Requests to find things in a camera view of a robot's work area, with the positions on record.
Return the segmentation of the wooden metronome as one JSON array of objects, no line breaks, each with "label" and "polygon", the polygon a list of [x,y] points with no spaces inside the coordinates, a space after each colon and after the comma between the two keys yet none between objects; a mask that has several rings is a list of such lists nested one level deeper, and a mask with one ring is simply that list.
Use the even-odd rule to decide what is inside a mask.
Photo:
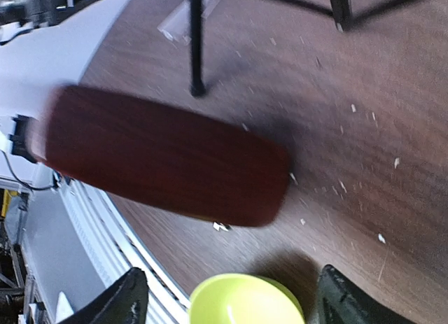
[{"label": "wooden metronome", "polygon": [[283,147],[183,108],[58,85],[25,133],[46,166],[120,197],[202,220],[261,227],[289,184]]}]

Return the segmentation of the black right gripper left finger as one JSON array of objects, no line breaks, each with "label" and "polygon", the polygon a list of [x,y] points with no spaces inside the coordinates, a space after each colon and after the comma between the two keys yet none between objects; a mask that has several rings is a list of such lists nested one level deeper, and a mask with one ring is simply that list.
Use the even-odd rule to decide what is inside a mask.
[{"label": "black right gripper left finger", "polygon": [[147,278],[143,270],[133,267],[61,324],[144,324],[147,311]]}]

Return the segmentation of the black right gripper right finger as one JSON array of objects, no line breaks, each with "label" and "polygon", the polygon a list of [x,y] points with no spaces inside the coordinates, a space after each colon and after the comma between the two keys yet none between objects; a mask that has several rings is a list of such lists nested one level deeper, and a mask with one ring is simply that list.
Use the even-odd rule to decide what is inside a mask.
[{"label": "black right gripper right finger", "polygon": [[332,265],[321,270],[316,296],[320,323],[413,324],[378,303]]}]

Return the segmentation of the black perforated music stand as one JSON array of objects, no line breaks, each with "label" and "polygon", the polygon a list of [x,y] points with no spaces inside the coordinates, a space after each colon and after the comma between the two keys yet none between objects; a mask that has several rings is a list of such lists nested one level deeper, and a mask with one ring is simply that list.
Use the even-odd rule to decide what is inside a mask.
[{"label": "black perforated music stand", "polygon": [[[354,14],[351,9],[351,0],[330,0],[330,6],[325,7],[308,0],[273,0],[297,8],[305,9],[333,19],[340,32],[357,27],[370,17],[383,15],[392,10],[419,2],[420,0],[383,0],[378,4]],[[203,44],[203,2],[204,0],[189,0],[190,21],[190,93],[193,97],[202,97],[206,94],[202,77],[202,44]]]}]

